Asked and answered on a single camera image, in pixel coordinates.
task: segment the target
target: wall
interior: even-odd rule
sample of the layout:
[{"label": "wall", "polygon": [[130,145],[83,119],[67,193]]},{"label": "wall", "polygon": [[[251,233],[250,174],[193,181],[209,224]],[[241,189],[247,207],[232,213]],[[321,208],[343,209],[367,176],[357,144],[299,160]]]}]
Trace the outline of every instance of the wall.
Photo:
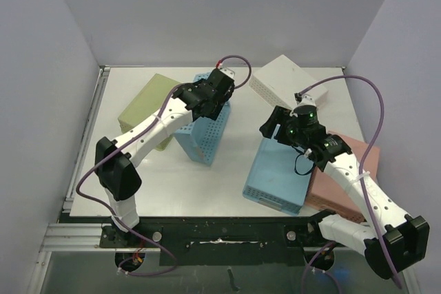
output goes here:
[{"label": "wall", "polygon": [[[371,78],[384,96],[380,184],[431,225],[427,256],[417,266],[423,293],[439,293],[441,287],[440,54],[440,0],[385,0],[347,69]],[[362,83],[349,82],[349,88],[365,138],[370,139],[378,101]]]},{"label": "wall", "polygon": [[98,67],[63,0],[0,0],[0,292],[25,292]]},{"label": "wall", "polygon": [[348,64],[384,0],[66,0],[103,65]]}]

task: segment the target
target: perforated blue basket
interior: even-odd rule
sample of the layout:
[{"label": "perforated blue basket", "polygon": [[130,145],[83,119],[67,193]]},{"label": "perforated blue basket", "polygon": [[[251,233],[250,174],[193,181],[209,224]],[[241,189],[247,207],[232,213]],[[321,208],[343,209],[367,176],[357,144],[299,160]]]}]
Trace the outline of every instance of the perforated blue basket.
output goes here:
[{"label": "perforated blue basket", "polygon": [[[272,139],[262,139],[254,159],[243,196],[275,210],[296,216],[305,202],[311,174],[294,172],[298,152]],[[304,157],[297,160],[297,170],[307,173],[313,163]]]},{"label": "perforated blue basket", "polygon": [[[193,82],[208,78],[208,76],[209,74],[196,75]],[[173,136],[191,160],[211,165],[230,112],[231,106],[227,101],[217,120],[198,118],[193,123],[177,130]]]}]

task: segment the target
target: blue basket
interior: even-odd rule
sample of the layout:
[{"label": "blue basket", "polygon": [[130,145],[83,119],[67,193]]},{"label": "blue basket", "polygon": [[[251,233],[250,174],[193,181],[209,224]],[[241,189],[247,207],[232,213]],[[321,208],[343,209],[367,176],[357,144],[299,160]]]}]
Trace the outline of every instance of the blue basket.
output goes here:
[{"label": "blue basket", "polygon": [[[193,82],[208,78],[208,76],[209,74],[196,75]],[[174,132],[173,136],[191,160],[211,165],[230,112],[231,106],[227,101],[217,120],[198,118],[193,123]]]},{"label": "blue basket", "polygon": [[[292,216],[303,206],[311,174],[299,176],[294,172],[298,152],[277,140],[264,138],[254,159],[243,196],[254,202]],[[313,163],[304,157],[297,160],[297,170],[308,172]]]}]

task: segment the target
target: bolt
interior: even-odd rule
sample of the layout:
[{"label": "bolt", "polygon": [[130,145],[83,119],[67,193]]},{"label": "bolt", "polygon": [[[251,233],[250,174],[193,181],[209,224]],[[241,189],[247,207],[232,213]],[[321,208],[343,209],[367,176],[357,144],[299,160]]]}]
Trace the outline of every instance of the bolt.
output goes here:
[{"label": "bolt", "polygon": [[296,232],[290,231],[287,233],[287,238],[289,241],[294,241],[296,239]]},{"label": "bolt", "polygon": [[155,233],[153,233],[152,239],[155,242],[160,242],[162,237],[163,237],[163,235],[161,234],[161,232],[155,232]]}]

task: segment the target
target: white table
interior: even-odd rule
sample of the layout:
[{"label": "white table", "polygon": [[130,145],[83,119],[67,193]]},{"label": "white table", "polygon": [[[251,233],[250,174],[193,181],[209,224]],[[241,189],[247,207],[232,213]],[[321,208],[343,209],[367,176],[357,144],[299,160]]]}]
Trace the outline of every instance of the white table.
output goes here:
[{"label": "white table", "polygon": [[[96,142],[121,134],[119,114],[143,86],[159,73],[180,82],[193,81],[195,74],[211,72],[212,67],[113,67],[99,106],[99,112],[80,169],[84,174],[94,164]],[[236,80],[247,69],[232,68]],[[305,68],[315,79],[341,75],[340,68]],[[327,102],[318,112],[327,129],[363,140],[344,79],[325,83]],[[196,217],[275,217],[286,214],[242,197],[242,190],[262,136],[258,128],[269,118],[272,108],[248,86],[234,92],[232,112],[211,167],[192,162],[173,140],[165,151],[152,151],[137,170],[143,185],[136,193],[140,216]],[[95,175],[83,185],[84,193],[107,201]],[[315,213],[303,207],[301,216]],[[80,196],[74,197],[71,216],[109,216],[107,209]]]}]

